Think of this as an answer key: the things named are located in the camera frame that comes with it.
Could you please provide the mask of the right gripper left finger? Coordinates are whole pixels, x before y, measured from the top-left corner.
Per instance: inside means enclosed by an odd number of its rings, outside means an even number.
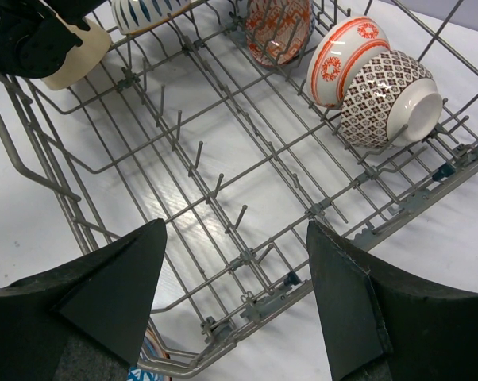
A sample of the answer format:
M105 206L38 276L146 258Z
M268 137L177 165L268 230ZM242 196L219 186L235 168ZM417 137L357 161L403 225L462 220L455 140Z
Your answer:
M167 245L156 219L0 288L0 380L124 380L136 366Z

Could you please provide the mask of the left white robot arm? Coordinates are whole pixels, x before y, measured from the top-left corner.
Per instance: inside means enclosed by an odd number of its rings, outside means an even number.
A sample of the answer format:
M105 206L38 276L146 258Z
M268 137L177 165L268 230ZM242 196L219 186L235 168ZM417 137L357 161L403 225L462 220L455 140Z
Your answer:
M54 74L83 44L69 28L89 31L84 18L103 4L82 1L0 1L0 74L41 79Z

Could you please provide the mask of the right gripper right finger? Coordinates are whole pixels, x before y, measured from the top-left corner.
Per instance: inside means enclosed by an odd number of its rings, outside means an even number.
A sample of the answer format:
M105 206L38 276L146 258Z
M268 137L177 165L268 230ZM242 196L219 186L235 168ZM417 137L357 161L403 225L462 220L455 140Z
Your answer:
M334 380L478 380L478 293L413 275L312 221L306 246Z

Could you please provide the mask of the orange floral bowl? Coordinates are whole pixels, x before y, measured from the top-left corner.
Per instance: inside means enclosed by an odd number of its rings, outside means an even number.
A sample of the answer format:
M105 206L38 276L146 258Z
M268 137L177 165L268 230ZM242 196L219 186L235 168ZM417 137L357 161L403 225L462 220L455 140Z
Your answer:
M368 16L347 17L320 41L306 74L306 91L313 102L335 109L361 68L391 49L387 34Z

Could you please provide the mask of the red patterned bowl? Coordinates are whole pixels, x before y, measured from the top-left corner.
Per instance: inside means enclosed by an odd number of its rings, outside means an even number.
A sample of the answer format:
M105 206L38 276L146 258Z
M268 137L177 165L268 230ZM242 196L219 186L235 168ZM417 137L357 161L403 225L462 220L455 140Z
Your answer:
M312 1L249 1L245 20L248 50L262 67L288 64L314 30Z

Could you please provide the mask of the grey patterned bowl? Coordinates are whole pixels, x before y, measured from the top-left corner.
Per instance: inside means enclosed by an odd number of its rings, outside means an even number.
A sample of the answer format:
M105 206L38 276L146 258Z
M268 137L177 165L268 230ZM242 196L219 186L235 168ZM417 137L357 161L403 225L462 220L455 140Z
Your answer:
M341 135L353 146L404 147L438 123L443 98L432 73L405 52L381 52L350 84L341 106Z

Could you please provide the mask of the yellow bowl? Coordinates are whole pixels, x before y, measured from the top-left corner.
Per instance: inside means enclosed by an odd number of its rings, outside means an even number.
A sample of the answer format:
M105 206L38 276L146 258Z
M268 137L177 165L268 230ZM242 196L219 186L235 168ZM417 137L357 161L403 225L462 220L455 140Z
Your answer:
M64 21L65 26L82 40L82 44L68 52L58 71L41 79L50 90L62 90L83 79L100 63L111 46L111 37L104 28L88 17L84 20L89 30L79 29Z

